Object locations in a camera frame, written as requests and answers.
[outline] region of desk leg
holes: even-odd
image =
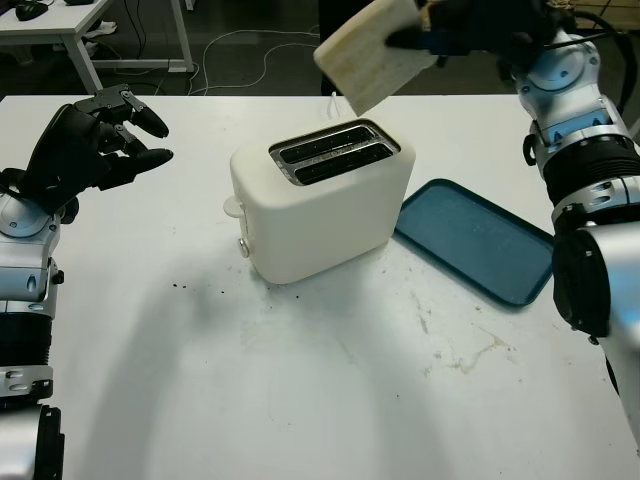
[[[182,18],[180,0],[171,0],[171,8],[173,8],[173,17],[176,20],[176,30],[178,32],[178,39],[180,40],[180,48],[182,48],[182,58],[184,58],[187,72],[193,72],[194,68],[191,49],[189,48],[189,37],[187,36],[187,29],[184,26],[184,19]]]
[[[64,46],[67,48],[67,52],[69,53],[69,57],[71,58],[73,65],[76,67],[78,75],[80,75],[80,80],[82,80],[82,84],[84,85],[84,88],[87,89],[87,92],[96,93],[98,90],[102,90],[102,83],[100,83],[100,78],[98,78],[96,69],[93,68],[91,58],[89,58],[89,54],[87,53],[87,49],[84,47],[84,43],[82,43],[82,39],[76,39],[72,36],[63,36],[62,39],[64,41]]]

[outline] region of stain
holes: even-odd
[[[428,315],[431,315],[431,309],[430,308],[425,309],[422,306],[422,302],[420,301],[420,299],[416,295],[415,291],[411,290],[409,295],[411,296],[411,299],[415,303],[416,309],[418,310],[418,319],[420,320],[420,327],[422,327],[422,331],[424,332],[425,335],[429,335],[429,328],[427,326],[427,319],[425,318],[424,314],[426,313]]]
[[[344,352],[345,356],[347,357],[347,361],[349,362],[349,365],[355,365],[356,356],[353,353],[351,353],[351,351],[342,342],[342,340],[336,339],[336,341],[338,342],[338,345],[340,345],[340,348],[342,349],[342,351]]]
[[[422,327],[422,331],[425,335],[429,335],[429,327],[427,327],[427,320],[424,318],[424,315],[420,314],[420,326]]]
[[[484,354],[491,352],[492,350],[495,350],[500,347],[504,347],[504,348],[510,347],[508,343],[506,343],[497,335],[494,335],[493,333],[485,330],[482,327],[478,327],[478,328],[483,332],[485,332],[487,335],[490,335],[493,338],[493,342],[490,345],[487,345],[486,347],[484,347],[482,350],[479,350],[476,353],[474,353],[470,363],[465,364],[463,363],[462,359],[459,358],[453,365],[449,365],[449,368],[453,368],[454,370],[460,370],[464,375],[468,375],[471,372],[473,372],[473,370],[475,370],[476,366],[478,365],[478,362],[480,361],[480,359]]]

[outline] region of table surface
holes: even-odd
[[[67,5],[64,0],[54,0],[49,10],[38,18],[21,22],[15,12],[9,10],[0,15],[0,35],[47,35],[78,33],[86,26],[87,19],[112,0],[96,0],[90,5]]]
[[[25,167],[75,99],[0,103],[2,167]],[[85,192],[55,253],[66,479],[637,480],[602,351],[559,318],[551,283],[508,311],[393,239],[283,287],[240,257],[231,154],[315,129],[327,99],[144,100],[171,135],[140,138],[175,158]],[[374,114],[416,147],[407,195],[446,177],[551,231],[515,96],[395,97]]]

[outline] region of computer mouse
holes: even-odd
[[[39,17],[47,10],[49,10],[49,7],[44,3],[21,2],[16,5],[16,17],[18,17],[18,20],[21,22],[26,22]]]

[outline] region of black cable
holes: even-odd
[[[161,90],[160,87],[166,80],[167,75],[169,75],[169,69],[171,68],[171,56],[169,55],[169,35],[167,34],[167,23],[165,22],[165,14],[166,14],[166,11],[163,11],[162,12],[162,31],[164,32],[164,46],[165,46],[165,51],[167,52],[167,71],[164,72],[164,76],[162,77],[162,80],[160,80],[160,83],[158,84],[158,88],[153,94],[154,96]]]
[[[631,39],[627,35],[618,34],[609,22],[603,20],[594,13],[577,10],[573,15],[576,18],[591,20],[606,33],[612,35],[618,50],[620,50],[622,58],[624,58],[625,70],[622,80],[622,90],[620,92],[620,102],[618,103],[618,112],[622,115],[625,107],[627,106],[627,102],[633,94],[636,81],[638,80],[638,61],[636,60],[636,55],[633,51],[633,43],[631,43]]]
[[[607,3],[604,4],[604,7],[602,7],[602,10],[600,11],[600,17],[604,18],[604,14],[607,11],[607,8],[609,8],[609,5],[611,5],[611,0],[607,0]],[[593,22],[593,25],[591,27],[591,29],[593,30],[594,28],[596,28],[597,23]]]
[[[136,38],[138,39],[138,58],[140,58],[140,52],[142,50],[142,39],[140,38],[140,34],[138,33],[138,28],[136,27],[136,24],[133,21],[133,17],[131,16],[131,12],[129,11],[128,0],[123,0],[123,2],[124,2],[124,9],[127,11],[127,17],[129,17],[129,22],[131,22],[133,31],[136,32]]]
[[[140,3],[141,3],[140,0],[138,0],[138,3],[136,4],[136,17],[138,18],[138,23],[140,24],[140,30],[142,30],[142,35],[144,37],[144,40],[142,40],[142,46],[138,51],[138,58],[142,56],[145,48],[147,48],[147,31],[144,29],[144,24],[142,23],[142,20],[140,18]]]
[[[590,42],[591,40],[596,40],[598,38],[603,38],[603,37],[611,37],[614,35],[620,35],[620,34],[618,32],[615,32],[614,34],[607,33],[607,32],[596,33],[595,35],[589,35],[588,37],[579,38],[577,40],[571,40],[570,42],[552,43],[551,45],[545,45],[544,49],[555,50],[556,48],[569,47],[571,45],[580,45],[582,43]]]
[[[165,96],[167,95],[166,90],[164,88],[162,88],[160,85],[156,84],[156,83],[152,83],[152,82],[127,82],[127,85],[129,85],[129,86],[131,86],[131,85],[144,85],[144,86],[147,86],[147,87],[155,88],[157,91],[159,91],[160,93],[162,93]]]

